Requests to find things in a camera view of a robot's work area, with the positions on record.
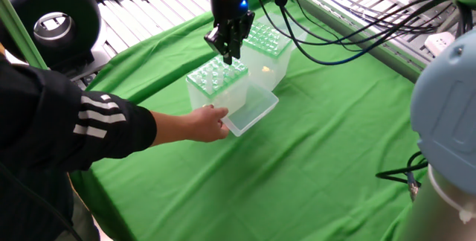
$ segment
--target black jacket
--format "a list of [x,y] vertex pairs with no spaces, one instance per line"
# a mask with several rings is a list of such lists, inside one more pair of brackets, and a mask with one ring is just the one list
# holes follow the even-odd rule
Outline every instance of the black jacket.
[[[156,131],[142,107],[0,57],[0,162],[66,218],[73,205],[67,172],[145,150]],[[53,241],[64,230],[0,174],[0,240]]]

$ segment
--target power strip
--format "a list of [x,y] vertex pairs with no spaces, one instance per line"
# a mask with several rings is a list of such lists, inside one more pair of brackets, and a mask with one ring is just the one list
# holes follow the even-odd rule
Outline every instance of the power strip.
[[454,36],[449,32],[436,33],[426,39],[425,47],[437,57],[454,41]]

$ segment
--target white plastic box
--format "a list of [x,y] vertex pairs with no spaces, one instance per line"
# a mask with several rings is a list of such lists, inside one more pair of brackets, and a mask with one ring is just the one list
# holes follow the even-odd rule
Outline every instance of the white plastic box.
[[189,73],[186,80],[192,109],[209,104],[227,107],[222,122],[237,137],[279,102],[271,91],[250,81],[248,69],[239,60],[227,65],[217,56]]
[[213,104],[231,115],[245,105],[248,68],[237,60],[227,65],[218,56],[189,73],[187,86],[192,109]]
[[[283,32],[289,34],[282,16],[270,14],[270,18]],[[305,32],[290,21],[296,38],[303,39]],[[272,91],[286,75],[295,44],[274,29],[266,16],[255,21],[250,34],[243,41],[241,61],[248,66],[251,80]]]

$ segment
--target human hand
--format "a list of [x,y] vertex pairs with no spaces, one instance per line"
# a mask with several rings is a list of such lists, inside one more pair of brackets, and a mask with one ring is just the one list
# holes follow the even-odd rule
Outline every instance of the human hand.
[[187,121],[187,139],[212,142],[226,138],[229,129],[222,122],[222,118],[227,114],[227,108],[214,108],[213,106],[193,110],[183,117]]

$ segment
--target green tablecloth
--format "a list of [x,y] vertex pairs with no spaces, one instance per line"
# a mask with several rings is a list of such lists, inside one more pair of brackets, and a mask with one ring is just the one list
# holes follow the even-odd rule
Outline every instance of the green tablecloth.
[[[296,6],[290,11],[305,21]],[[203,40],[211,22],[207,13],[130,48],[90,89],[158,112],[189,112],[183,76],[214,56]],[[350,55],[334,45],[307,50],[322,60]],[[325,67],[295,51],[274,91],[280,102],[242,137],[102,160],[73,181],[118,240],[392,240],[409,196],[403,184],[374,175],[417,151],[412,88],[370,55]]]

